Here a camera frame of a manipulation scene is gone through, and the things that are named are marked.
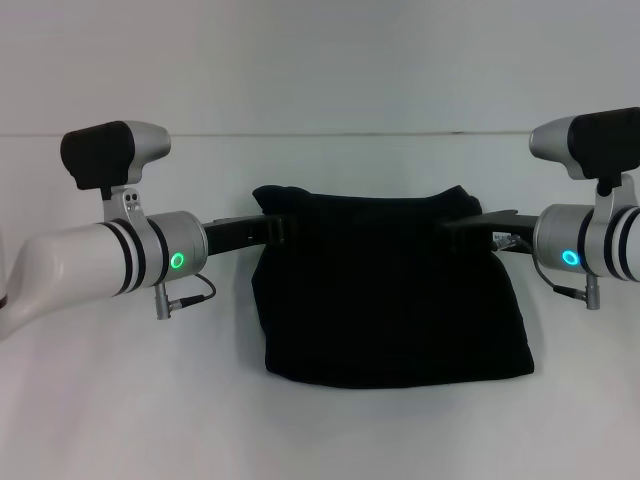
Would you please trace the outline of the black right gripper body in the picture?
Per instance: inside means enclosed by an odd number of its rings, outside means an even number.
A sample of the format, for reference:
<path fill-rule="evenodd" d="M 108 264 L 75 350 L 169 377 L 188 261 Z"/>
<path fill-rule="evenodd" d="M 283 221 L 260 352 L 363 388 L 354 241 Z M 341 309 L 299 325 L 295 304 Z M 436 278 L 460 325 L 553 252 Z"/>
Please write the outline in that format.
<path fill-rule="evenodd" d="M 533 234 L 538 216 L 521 215 L 516 210 L 504 210 L 485 214 L 490 221 L 494 252 L 532 253 Z"/>

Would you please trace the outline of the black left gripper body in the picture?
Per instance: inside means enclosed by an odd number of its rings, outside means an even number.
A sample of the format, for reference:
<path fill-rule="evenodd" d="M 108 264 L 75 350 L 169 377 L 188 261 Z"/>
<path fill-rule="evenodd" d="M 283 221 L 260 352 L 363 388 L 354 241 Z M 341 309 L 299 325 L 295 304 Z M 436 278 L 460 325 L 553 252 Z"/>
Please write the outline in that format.
<path fill-rule="evenodd" d="M 203 225 L 208 255 L 214 256 L 272 241 L 272 221 L 266 216 L 215 220 Z"/>

